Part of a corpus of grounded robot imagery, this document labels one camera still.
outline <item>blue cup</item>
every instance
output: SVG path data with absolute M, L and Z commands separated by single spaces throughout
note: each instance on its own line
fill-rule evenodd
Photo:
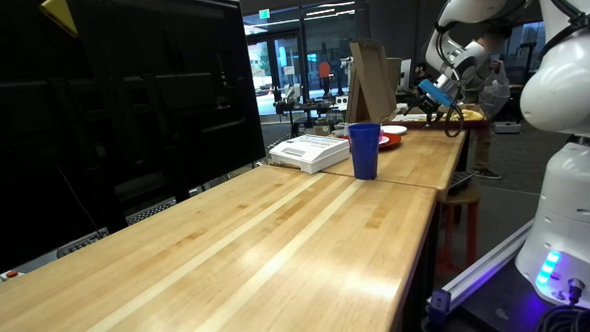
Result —
M 348 125 L 350 153 L 355 179 L 374 179 L 379 153 L 381 125 L 359 122 Z

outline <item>white robot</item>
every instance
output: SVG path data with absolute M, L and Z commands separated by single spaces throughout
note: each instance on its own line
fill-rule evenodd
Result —
M 455 22 L 492 18 L 507 6 L 507 0 L 448 0 L 425 61 L 448 81 L 468 76 L 468 70 L 455 70 L 453 61 L 462 48 L 448 29 Z M 540 9 L 547 42 L 538 72 L 523 87 L 521 114 L 536 129 L 567 133 L 573 140 L 545 166 L 538 208 L 516 269 L 542 299 L 590 308 L 590 2 L 540 0 Z

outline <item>glass door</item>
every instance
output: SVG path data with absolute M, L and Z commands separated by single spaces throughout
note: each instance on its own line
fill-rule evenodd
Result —
M 276 114 L 274 101 L 302 98 L 296 33 L 252 35 L 247 41 L 258 114 Z

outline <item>exit sign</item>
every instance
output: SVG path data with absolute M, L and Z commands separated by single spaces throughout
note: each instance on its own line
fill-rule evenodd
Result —
M 259 17 L 259 20 L 271 18 L 271 9 L 259 9 L 259 11 L 258 11 L 258 17 Z

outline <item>wooden table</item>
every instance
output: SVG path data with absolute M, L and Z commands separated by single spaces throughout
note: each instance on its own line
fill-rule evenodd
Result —
M 442 199 L 462 146 L 464 133 L 448 138 L 442 131 L 409 129 L 398 148 L 379 151 L 376 181 L 435 188 Z M 324 172 L 353 177 L 352 159 Z
M 261 166 L 0 284 L 0 330 L 389 330 L 435 197 Z

